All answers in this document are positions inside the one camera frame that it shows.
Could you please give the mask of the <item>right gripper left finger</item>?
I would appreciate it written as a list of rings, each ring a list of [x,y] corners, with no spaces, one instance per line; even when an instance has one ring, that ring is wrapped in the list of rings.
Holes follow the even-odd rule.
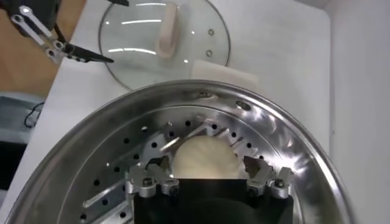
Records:
[[[141,198],[151,198],[157,188],[163,195],[176,197],[179,194],[179,180],[170,176],[168,156],[150,159],[145,166],[132,166],[125,174],[126,192],[138,194]]]

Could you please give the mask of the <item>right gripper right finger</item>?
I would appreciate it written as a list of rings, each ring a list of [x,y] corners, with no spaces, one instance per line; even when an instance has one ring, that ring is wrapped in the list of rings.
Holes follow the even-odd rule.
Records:
[[[244,156],[247,179],[247,191],[251,197],[260,197],[269,191],[274,198],[288,198],[289,187],[293,181],[294,173],[289,167],[282,167],[279,173],[263,158]]]

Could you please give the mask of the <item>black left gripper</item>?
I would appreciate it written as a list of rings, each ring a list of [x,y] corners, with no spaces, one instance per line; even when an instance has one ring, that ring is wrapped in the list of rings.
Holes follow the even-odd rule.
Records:
[[[107,1],[129,6],[129,0]],[[54,28],[60,5],[61,0],[1,0],[1,9],[11,16],[11,21],[27,33],[54,63],[59,63],[62,58],[83,63],[113,63],[111,58],[70,44],[53,35],[49,29]]]

